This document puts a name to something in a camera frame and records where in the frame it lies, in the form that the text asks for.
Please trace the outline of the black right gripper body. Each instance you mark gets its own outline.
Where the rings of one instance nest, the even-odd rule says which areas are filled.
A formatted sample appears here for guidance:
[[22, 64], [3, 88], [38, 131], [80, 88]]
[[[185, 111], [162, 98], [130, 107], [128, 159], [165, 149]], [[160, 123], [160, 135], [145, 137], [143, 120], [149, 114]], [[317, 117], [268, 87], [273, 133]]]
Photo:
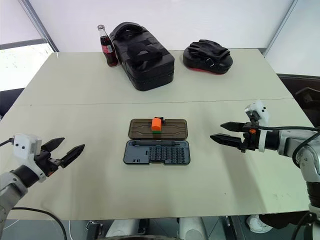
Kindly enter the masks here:
[[243, 142], [240, 144], [239, 150], [245, 153], [247, 150], [255, 151], [259, 148], [259, 139], [261, 131], [252, 122], [246, 122], [242, 127]]

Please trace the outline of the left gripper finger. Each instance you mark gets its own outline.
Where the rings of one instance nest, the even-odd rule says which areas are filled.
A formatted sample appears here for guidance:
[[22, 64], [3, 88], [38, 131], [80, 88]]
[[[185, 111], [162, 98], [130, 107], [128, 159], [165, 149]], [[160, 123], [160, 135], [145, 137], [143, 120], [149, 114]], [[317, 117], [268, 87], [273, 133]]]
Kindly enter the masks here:
[[60, 159], [60, 166], [62, 168], [66, 168], [82, 153], [84, 148], [85, 148], [85, 144], [81, 144], [72, 148], [70, 151], [66, 153], [64, 157]]
[[51, 139], [41, 146], [41, 150], [50, 153], [55, 150], [64, 141], [64, 139], [64, 137]]

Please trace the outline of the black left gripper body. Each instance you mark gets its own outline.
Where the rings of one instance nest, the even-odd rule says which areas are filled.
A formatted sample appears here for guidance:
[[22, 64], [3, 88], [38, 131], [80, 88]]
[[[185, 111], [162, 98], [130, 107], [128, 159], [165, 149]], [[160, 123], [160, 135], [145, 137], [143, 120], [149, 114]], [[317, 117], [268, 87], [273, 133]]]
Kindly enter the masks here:
[[61, 164], [60, 159], [52, 158], [51, 153], [46, 150], [41, 150], [38, 155], [35, 155], [34, 162], [44, 172], [46, 177], [50, 177], [56, 172]]

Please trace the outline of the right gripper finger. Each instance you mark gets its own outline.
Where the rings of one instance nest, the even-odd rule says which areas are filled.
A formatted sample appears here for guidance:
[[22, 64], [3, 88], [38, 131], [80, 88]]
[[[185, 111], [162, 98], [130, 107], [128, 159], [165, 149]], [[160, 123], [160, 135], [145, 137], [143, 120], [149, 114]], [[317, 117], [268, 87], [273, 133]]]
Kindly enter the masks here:
[[233, 122], [233, 121], [225, 122], [220, 125], [220, 127], [231, 132], [244, 132], [244, 126], [245, 126], [245, 123]]
[[225, 145], [225, 146], [237, 148], [238, 150], [241, 149], [242, 140], [240, 137], [234, 137], [234, 136], [230, 136], [227, 134], [219, 133], [219, 134], [210, 135], [210, 138], [214, 142], [216, 142], [220, 145]]

